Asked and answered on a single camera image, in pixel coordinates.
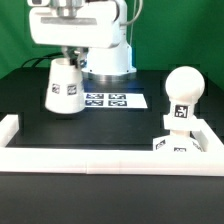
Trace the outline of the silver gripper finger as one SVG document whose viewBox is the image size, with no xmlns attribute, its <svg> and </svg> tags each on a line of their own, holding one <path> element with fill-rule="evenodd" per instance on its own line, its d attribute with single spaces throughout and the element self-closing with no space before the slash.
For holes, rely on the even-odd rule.
<svg viewBox="0 0 224 224">
<path fill-rule="evenodd" d="M 64 55 L 64 57 L 68 60 L 69 64 L 73 64 L 73 53 L 72 53 L 72 48 L 68 46 L 62 46 L 61 51 Z"/>
<path fill-rule="evenodd" d="M 87 64 L 87 48 L 77 48 L 75 50 L 75 55 L 77 57 L 77 61 L 80 68 L 85 68 Z"/>
</svg>

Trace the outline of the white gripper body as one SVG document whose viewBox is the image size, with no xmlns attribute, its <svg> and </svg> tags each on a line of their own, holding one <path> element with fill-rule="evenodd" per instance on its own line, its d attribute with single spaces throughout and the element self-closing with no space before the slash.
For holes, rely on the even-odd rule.
<svg viewBox="0 0 224 224">
<path fill-rule="evenodd" d="M 115 1 L 27 0 L 29 24 L 37 44 L 112 48 L 121 42 Z"/>
</svg>

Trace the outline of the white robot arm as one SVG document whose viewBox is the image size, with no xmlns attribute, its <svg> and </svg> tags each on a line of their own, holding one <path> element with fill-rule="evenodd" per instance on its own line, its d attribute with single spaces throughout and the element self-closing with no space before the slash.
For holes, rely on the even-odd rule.
<svg viewBox="0 0 224 224">
<path fill-rule="evenodd" d="M 136 73 L 127 27 L 125 0 L 27 0 L 32 39 L 37 44 L 83 51 L 83 72 L 99 80 Z"/>
</svg>

